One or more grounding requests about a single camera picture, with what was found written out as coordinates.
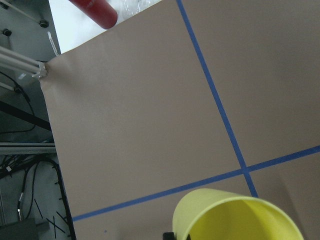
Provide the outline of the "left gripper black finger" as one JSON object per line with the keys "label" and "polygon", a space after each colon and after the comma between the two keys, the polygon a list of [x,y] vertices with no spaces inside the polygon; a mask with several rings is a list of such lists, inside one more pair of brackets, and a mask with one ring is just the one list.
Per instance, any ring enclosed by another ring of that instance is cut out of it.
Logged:
{"label": "left gripper black finger", "polygon": [[176,236],[174,232],[164,232],[162,234],[163,240],[176,240]]}

